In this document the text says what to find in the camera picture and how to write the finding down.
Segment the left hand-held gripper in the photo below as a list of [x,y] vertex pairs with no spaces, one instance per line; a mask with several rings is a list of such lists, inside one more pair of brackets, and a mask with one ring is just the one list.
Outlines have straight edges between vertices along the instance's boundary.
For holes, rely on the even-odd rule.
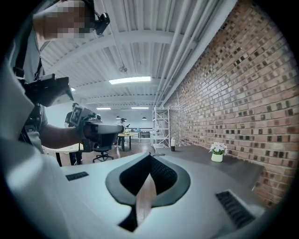
[[110,148],[116,141],[118,134],[124,131],[120,124],[103,123],[100,115],[88,108],[75,105],[70,117],[79,132],[82,152],[92,152],[97,148]]

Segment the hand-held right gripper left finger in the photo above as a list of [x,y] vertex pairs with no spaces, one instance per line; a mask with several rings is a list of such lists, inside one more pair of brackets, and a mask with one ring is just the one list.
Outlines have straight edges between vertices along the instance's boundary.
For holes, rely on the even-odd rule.
[[120,204],[136,205],[136,195],[150,174],[150,154],[143,154],[113,169],[106,177],[106,188]]

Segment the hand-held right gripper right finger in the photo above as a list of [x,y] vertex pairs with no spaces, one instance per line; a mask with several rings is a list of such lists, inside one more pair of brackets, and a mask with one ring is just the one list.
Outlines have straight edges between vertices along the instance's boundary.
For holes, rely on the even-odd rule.
[[154,181],[157,196],[151,207],[164,207],[175,204],[189,190],[191,178],[188,172],[160,156],[150,156],[150,176]]

